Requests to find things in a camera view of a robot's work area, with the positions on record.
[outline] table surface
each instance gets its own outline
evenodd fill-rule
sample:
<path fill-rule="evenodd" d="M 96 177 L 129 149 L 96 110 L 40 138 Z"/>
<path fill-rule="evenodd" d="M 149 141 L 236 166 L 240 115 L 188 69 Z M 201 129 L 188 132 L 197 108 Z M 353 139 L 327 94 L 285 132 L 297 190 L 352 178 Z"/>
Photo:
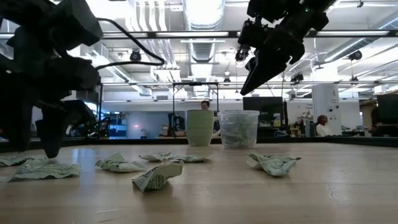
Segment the table surface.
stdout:
<path fill-rule="evenodd" d="M 169 179 L 163 189 L 144 194 L 131 183 L 139 174 L 114 174 L 94 166 L 115 152 L 142 161 L 140 154 L 168 151 L 212 154 L 212 160 L 185 164 L 182 175 Z M 311 143 L 260 144 L 256 151 L 303 159 L 288 176 L 273 178 L 246 165 L 247 151 L 221 145 L 63 148 L 56 161 L 80 164 L 81 176 L 0 184 L 0 220 L 29 224 L 397 223 L 397 149 Z M 0 176 L 15 170 L 2 167 Z"/>

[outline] fluorescent light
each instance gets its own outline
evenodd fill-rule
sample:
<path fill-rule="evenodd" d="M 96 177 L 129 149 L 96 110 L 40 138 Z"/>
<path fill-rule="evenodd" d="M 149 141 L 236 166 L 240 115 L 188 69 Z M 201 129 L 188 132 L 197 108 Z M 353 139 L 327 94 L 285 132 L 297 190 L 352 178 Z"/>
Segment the fluorescent light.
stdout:
<path fill-rule="evenodd" d="M 124 103 L 127 100 L 104 100 L 103 103 Z"/>
<path fill-rule="evenodd" d="M 362 37 L 364 35 L 366 36 L 372 36 L 372 35 L 387 35 L 389 33 L 388 30 L 370 30 L 370 31 L 320 31 L 317 32 L 317 37 L 322 37 L 322 36 L 339 36 L 339 35 L 353 35 L 353 36 L 358 36 Z"/>
<path fill-rule="evenodd" d="M 162 86 L 162 85 L 173 85 L 173 83 L 132 83 L 132 85 L 137 85 L 137 86 L 143 86 L 143 85 Z"/>
<path fill-rule="evenodd" d="M 225 43 L 225 40 L 181 40 L 181 44 L 215 44 Z"/>
<path fill-rule="evenodd" d="M 130 35 L 132 35 L 135 38 L 145 38 L 148 37 L 147 33 L 143 32 L 130 32 Z M 111 38 L 126 38 L 126 35 L 120 32 L 104 32 L 104 39 L 111 39 Z"/>
<path fill-rule="evenodd" d="M 189 32 L 158 32 L 156 37 L 227 37 L 228 32 L 223 31 L 189 31 Z"/>
<path fill-rule="evenodd" d="M 0 34 L 0 39 L 10 39 L 14 34 Z"/>
<path fill-rule="evenodd" d="M 129 83 L 102 83 L 104 86 L 126 86 L 130 85 Z"/>

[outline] cable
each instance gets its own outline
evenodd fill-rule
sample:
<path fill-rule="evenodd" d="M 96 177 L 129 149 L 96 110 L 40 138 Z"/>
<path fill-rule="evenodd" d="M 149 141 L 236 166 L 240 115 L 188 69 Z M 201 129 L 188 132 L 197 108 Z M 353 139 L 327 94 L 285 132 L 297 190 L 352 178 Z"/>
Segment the cable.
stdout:
<path fill-rule="evenodd" d="M 146 49 L 135 37 L 133 37 L 128 31 L 126 31 L 123 27 L 121 27 L 117 22 L 111 20 L 111 19 L 106 19 L 106 18 L 97 18 L 98 21 L 105 21 L 105 22 L 109 22 L 112 25 L 114 25 L 116 28 L 118 28 L 123 34 L 125 34 L 126 36 L 128 36 L 136 45 L 138 45 L 138 47 L 140 49 L 142 49 L 146 54 L 148 54 L 149 56 L 156 58 L 157 60 L 159 60 L 159 63 L 155 63 L 155 62 L 135 62 L 135 61 L 128 61 L 128 62 L 112 62 L 109 63 L 107 65 L 100 65 L 97 66 L 95 69 L 96 70 L 100 70 L 102 68 L 106 68 L 106 67 L 112 67 L 112 66 L 117 66 L 117 65 L 130 65 L 130 64 L 139 64 L 139 65 L 153 65 L 153 66 L 162 66 L 164 65 L 164 59 L 162 59 L 161 57 L 157 56 L 156 54 L 150 52 L 148 49 Z"/>
<path fill-rule="evenodd" d="M 266 84 L 267 84 L 267 86 L 268 86 L 269 91 L 271 91 L 272 96 L 275 97 L 274 92 L 271 90 L 271 88 L 270 88 L 269 85 L 268 85 L 268 82 L 266 82 Z"/>

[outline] clear plastic container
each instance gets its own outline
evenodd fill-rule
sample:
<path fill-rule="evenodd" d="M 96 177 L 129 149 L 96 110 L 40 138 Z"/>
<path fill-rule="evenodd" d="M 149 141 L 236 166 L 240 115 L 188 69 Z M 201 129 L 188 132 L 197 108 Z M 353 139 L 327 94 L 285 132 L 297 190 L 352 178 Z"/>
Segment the clear plastic container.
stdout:
<path fill-rule="evenodd" d="M 218 113 L 221 141 L 225 148 L 247 149 L 257 143 L 259 111 L 236 110 Z"/>

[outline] crumpled paper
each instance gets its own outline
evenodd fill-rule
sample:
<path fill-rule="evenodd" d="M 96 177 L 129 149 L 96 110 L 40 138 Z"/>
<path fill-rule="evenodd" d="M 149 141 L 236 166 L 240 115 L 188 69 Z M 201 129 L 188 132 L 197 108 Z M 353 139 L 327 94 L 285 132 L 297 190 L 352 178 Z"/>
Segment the crumpled paper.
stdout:
<path fill-rule="evenodd" d="M 47 164 L 43 160 L 33 160 L 22 164 L 11 178 L 2 180 L 2 182 L 20 179 L 61 179 L 65 177 L 78 177 L 79 175 L 80 166 L 77 164 Z"/>
<path fill-rule="evenodd" d="M 146 174 L 133 179 L 132 183 L 136 184 L 141 192 L 146 190 L 159 190 L 166 184 L 169 178 L 181 175 L 183 165 L 183 161 L 161 164 L 151 169 Z"/>
<path fill-rule="evenodd" d="M 168 159 L 176 161 L 184 161 L 186 163 L 189 163 L 189 162 L 207 162 L 211 159 L 211 157 L 172 155 L 169 156 Z"/>
<path fill-rule="evenodd" d="M 293 159 L 289 156 L 265 156 L 256 153 L 249 154 L 247 161 L 249 167 L 253 169 L 264 169 L 269 175 L 280 177 L 287 175 L 293 165 L 301 160 L 300 157 Z"/>
<path fill-rule="evenodd" d="M 167 159 L 167 157 L 171 154 L 171 152 L 157 152 L 153 154 L 148 154 L 144 156 L 139 156 L 141 159 L 145 159 L 149 162 L 162 162 Z"/>
<path fill-rule="evenodd" d="M 47 159 L 42 155 L 16 155 L 16 156 L 0 156 L 0 167 L 1 166 L 19 166 L 26 161 L 31 160 L 44 160 Z"/>
<path fill-rule="evenodd" d="M 139 162 L 133 161 L 128 162 L 120 152 L 109 156 L 108 158 L 99 160 L 95 166 L 100 167 L 103 170 L 111 172 L 139 172 L 146 169 L 146 166 L 140 164 Z"/>

